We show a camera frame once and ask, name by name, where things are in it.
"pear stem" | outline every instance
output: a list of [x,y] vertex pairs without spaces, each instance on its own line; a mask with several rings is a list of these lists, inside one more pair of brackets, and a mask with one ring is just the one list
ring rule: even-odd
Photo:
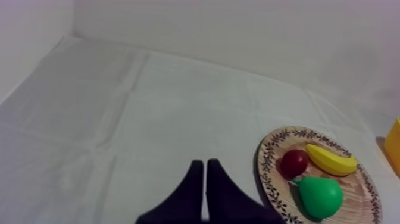
[[299,185],[300,182],[301,182],[301,180],[300,180],[299,178],[295,178],[295,179],[293,179],[293,182],[294,182],[295,184]]

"yellow box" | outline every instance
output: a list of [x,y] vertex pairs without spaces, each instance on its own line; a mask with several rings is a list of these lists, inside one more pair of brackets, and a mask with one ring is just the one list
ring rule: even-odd
[[400,118],[397,118],[392,130],[387,135],[384,148],[395,172],[400,176]]

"yellow object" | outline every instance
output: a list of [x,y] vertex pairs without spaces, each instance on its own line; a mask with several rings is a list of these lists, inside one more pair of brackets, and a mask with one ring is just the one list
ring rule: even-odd
[[324,171],[336,175],[346,176],[357,168],[357,161],[354,156],[345,158],[331,153],[316,145],[307,144],[306,151],[310,159]]
[[395,172],[400,176],[400,118],[397,118],[383,146]]

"wooden plate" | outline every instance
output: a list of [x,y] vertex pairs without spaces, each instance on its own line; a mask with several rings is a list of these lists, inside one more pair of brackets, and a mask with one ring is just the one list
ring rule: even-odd
[[304,211],[298,188],[279,173],[280,159],[288,150],[305,150],[305,145],[319,145],[337,155],[351,154],[328,136],[305,127],[284,127],[267,135],[258,148],[257,168],[262,189],[286,223],[373,223],[382,222],[382,207],[376,188],[362,165],[345,177],[324,173],[312,161],[302,176],[321,176],[336,180],[343,190],[343,204],[330,218],[316,220]]

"green pear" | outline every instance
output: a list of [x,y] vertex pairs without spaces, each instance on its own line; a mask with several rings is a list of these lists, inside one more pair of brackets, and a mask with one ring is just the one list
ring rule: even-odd
[[343,203],[342,189],[333,179],[306,176],[293,181],[299,186],[305,210],[312,217],[325,219],[333,216]]

